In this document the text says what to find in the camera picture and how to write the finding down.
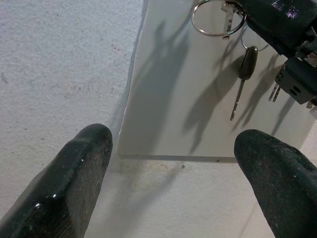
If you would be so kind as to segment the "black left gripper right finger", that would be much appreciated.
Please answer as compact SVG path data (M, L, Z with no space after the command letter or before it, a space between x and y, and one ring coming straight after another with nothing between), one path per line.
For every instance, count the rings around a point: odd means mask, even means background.
M234 156L276 238L317 236L317 168L304 154L247 129L235 139Z

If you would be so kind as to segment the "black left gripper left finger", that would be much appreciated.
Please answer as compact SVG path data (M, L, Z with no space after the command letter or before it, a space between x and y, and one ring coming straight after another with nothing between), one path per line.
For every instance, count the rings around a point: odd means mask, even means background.
M41 170L0 221L2 238L82 238L112 153L103 124L83 128Z

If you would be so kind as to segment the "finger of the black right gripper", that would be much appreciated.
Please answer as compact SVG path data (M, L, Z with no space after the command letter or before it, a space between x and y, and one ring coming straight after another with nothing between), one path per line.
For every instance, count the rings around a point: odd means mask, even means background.
M280 55L317 53L315 0L230 0L246 14L247 25Z

